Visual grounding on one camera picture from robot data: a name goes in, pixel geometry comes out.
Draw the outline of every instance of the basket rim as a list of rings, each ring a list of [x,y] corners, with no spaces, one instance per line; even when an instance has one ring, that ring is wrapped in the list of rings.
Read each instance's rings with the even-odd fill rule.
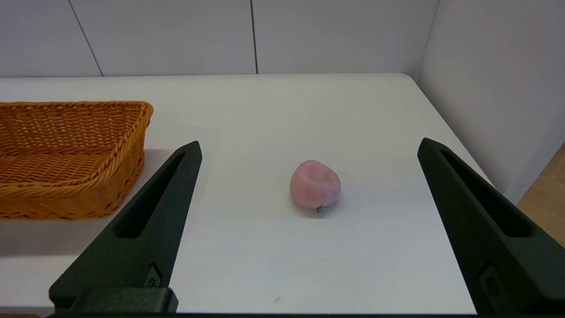
[[[13,188],[26,188],[31,190],[33,188],[37,189],[49,189],[56,190],[57,188],[62,187],[85,187],[91,188],[97,184],[100,184],[106,178],[111,177],[117,170],[120,164],[124,161],[124,156],[129,152],[129,150],[133,147],[136,140],[140,137],[140,135],[145,133],[149,125],[149,120],[151,115],[153,114],[153,106],[146,102],[146,101],[137,101],[137,100],[112,100],[112,101],[51,101],[51,102],[27,102],[27,101],[18,101],[18,102],[0,102],[0,109],[7,108],[14,105],[28,105],[29,107],[60,107],[61,105],[65,104],[77,104],[79,106],[86,106],[86,107],[96,107],[96,106],[104,106],[106,104],[113,104],[113,105],[134,105],[140,109],[140,113],[138,118],[136,119],[135,123],[131,125],[125,134],[116,142],[113,150],[108,153],[104,162],[98,167],[96,171],[92,174],[78,178],[78,179],[70,179],[64,181],[57,181],[57,182],[17,182],[17,183],[0,183],[0,192],[2,190],[9,190]]]

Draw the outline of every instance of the white table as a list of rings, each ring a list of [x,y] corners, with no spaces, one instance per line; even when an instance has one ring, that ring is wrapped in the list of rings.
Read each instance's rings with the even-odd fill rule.
[[[483,172],[406,75],[0,79],[0,99],[152,103],[134,191],[200,141],[171,281],[179,311],[475,313],[416,157],[421,139]],[[341,178],[322,217],[289,198],[308,159]],[[49,286],[109,220],[1,221],[0,311],[50,312]]]

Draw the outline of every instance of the peach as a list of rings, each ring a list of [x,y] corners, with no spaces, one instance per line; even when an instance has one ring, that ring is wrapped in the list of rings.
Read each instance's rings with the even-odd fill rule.
[[[301,163],[290,179],[290,196],[299,207],[327,207],[337,201],[340,193],[341,182],[337,174],[315,160]]]

